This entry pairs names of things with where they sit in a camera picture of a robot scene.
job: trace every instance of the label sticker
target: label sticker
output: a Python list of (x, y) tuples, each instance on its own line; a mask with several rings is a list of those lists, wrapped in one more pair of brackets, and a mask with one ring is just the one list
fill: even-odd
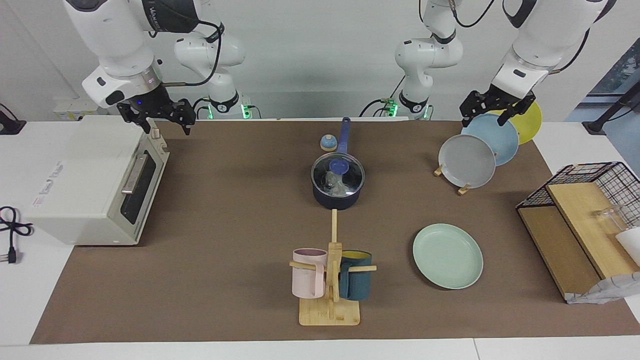
[(38, 195), (31, 203), (31, 206), (33, 206), (34, 208), (39, 208), (40, 206), (42, 206), (45, 198), (51, 192), (51, 189), (53, 189), (53, 186), (56, 184), (56, 181), (58, 180), (60, 175), (62, 175), (62, 172), (65, 169), (66, 163), (67, 163), (66, 161), (57, 162), (56, 166), (53, 168), (53, 170), (49, 173), (49, 176), (47, 176), (47, 179), (44, 181), (44, 185), (42, 185), (40, 191), (38, 192)]

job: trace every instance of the saucepan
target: saucepan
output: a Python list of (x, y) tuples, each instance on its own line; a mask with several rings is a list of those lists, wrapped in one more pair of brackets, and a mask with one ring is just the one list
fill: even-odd
[(327, 209), (344, 210), (355, 204), (364, 185), (362, 164), (348, 154), (351, 119), (342, 119), (338, 149), (320, 156), (311, 168), (316, 201)]

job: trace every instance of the blue handle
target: blue handle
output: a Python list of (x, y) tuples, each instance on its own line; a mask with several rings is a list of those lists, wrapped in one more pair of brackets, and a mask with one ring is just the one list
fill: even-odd
[(342, 128), (340, 129), (340, 141), (338, 142), (338, 152), (347, 153), (347, 144), (349, 143), (349, 130), (351, 129), (351, 119), (342, 118)]

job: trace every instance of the mug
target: mug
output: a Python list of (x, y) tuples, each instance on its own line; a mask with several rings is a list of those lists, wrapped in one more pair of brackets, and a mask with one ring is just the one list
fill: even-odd
[(324, 267), (327, 252), (322, 249), (303, 248), (293, 250), (293, 261), (315, 265), (315, 270), (292, 268), (291, 292), (301, 299), (318, 299), (324, 296)]
[(340, 297), (362, 301), (369, 297), (371, 272), (349, 272), (352, 266), (371, 265), (371, 254), (360, 250), (345, 250), (340, 262)]
[(640, 227), (632, 227), (616, 235), (616, 239), (640, 266)]

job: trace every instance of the white toaster oven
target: white toaster oven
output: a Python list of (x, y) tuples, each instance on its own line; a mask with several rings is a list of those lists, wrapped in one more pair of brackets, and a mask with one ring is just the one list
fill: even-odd
[[(27, 143), (37, 125), (24, 133)], [(56, 155), (46, 154), (51, 167), (40, 172), (24, 219), (63, 243), (137, 244), (169, 157), (164, 138), (152, 120), (150, 125), (146, 134), (110, 115), (61, 123), (65, 134), (58, 138), (64, 143), (52, 147)], [(42, 151), (51, 149), (43, 146)]]

